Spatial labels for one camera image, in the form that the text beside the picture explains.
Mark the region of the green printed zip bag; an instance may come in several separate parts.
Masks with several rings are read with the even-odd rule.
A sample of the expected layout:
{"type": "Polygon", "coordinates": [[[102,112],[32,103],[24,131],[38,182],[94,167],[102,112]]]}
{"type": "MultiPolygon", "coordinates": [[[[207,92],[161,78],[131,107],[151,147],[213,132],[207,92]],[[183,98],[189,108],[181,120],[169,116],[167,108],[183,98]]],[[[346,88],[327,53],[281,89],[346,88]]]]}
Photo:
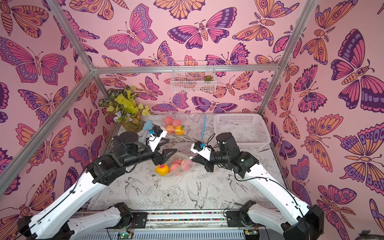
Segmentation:
{"type": "MultiPolygon", "coordinates": [[[[166,164],[169,167],[172,165],[172,163],[179,163],[180,165],[182,165],[182,161],[184,159],[192,160],[191,157],[188,157],[188,156],[186,156],[184,154],[181,154],[181,153],[177,152],[166,162],[166,164]]],[[[162,177],[179,177],[179,176],[182,176],[182,175],[185,175],[185,174],[189,174],[189,173],[192,173],[195,170],[195,166],[196,166],[196,163],[194,163],[193,168],[190,171],[188,171],[188,172],[183,172],[182,169],[181,169],[181,166],[180,166],[176,171],[174,171],[172,173],[168,173],[166,176],[162,176],[162,177]]]]}

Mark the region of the yellow-orange peach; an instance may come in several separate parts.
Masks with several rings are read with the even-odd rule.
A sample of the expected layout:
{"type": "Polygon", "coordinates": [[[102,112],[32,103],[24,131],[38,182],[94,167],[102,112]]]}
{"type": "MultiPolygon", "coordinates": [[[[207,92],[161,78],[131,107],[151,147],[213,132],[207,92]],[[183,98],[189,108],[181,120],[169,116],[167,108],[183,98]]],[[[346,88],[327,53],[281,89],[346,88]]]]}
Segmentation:
{"type": "Polygon", "coordinates": [[[185,126],[178,126],[175,128],[175,134],[178,136],[182,136],[185,134],[185,126]]]}

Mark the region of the clear blue-zipper zip bag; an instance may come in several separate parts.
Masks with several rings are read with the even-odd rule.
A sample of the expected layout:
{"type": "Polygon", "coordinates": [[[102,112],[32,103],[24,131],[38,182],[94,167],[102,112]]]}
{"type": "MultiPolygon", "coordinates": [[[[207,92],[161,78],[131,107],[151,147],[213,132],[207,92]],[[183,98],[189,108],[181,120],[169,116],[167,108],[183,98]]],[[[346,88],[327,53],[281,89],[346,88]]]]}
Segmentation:
{"type": "Polygon", "coordinates": [[[202,114],[168,113],[161,116],[160,123],[167,134],[188,141],[201,141],[205,136],[206,116],[202,114]]]}

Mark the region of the yellow bell pepper toy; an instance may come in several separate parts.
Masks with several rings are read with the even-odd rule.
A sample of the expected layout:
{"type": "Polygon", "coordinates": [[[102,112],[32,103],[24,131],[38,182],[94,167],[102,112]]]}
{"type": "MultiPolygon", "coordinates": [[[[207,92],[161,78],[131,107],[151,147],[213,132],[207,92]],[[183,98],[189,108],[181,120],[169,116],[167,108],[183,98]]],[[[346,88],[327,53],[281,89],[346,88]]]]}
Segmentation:
{"type": "Polygon", "coordinates": [[[170,172],[170,168],[167,164],[159,165],[156,167],[156,173],[161,176],[166,176],[170,172]]]}

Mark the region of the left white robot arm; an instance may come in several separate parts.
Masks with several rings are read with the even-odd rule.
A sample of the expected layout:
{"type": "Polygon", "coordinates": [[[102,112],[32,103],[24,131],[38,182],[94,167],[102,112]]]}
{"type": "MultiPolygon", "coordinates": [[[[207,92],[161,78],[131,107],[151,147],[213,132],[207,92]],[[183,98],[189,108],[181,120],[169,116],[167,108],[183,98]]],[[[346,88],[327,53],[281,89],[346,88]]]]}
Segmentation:
{"type": "Polygon", "coordinates": [[[166,138],[167,131],[163,128],[152,129],[148,134],[145,143],[141,143],[134,132],[124,132],[114,137],[113,148],[91,162],[73,187],[38,215],[19,220],[19,233],[25,237],[44,238],[48,231],[43,227],[62,227],[88,199],[127,173],[127,167],[149,160],[158,166],[177,152],[176,149],[160,151],[160,146],[169,141],[166,138]]]}

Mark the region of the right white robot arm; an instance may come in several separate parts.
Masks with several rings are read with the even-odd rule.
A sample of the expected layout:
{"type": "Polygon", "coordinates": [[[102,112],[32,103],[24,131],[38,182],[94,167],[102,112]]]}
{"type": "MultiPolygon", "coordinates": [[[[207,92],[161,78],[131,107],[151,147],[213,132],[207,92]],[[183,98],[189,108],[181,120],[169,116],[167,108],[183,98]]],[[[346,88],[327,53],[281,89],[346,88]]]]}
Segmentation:
{"type": "Polygon", "coordinates": [[[203,165],[207,172],[213,172],[215,166],[231,170],[236,180],[254,185],[278,209],[272,211],[248,201],[240,209],[245,224],[261,224],[286,240],[317,240],[324,233],[325,213],[319,206],[310,206],[294,196],[255,156],[241,151],[231,133],[219,134],[216,141],[218,151],[201,141],[193,143],[192,161],[203,165]]]}

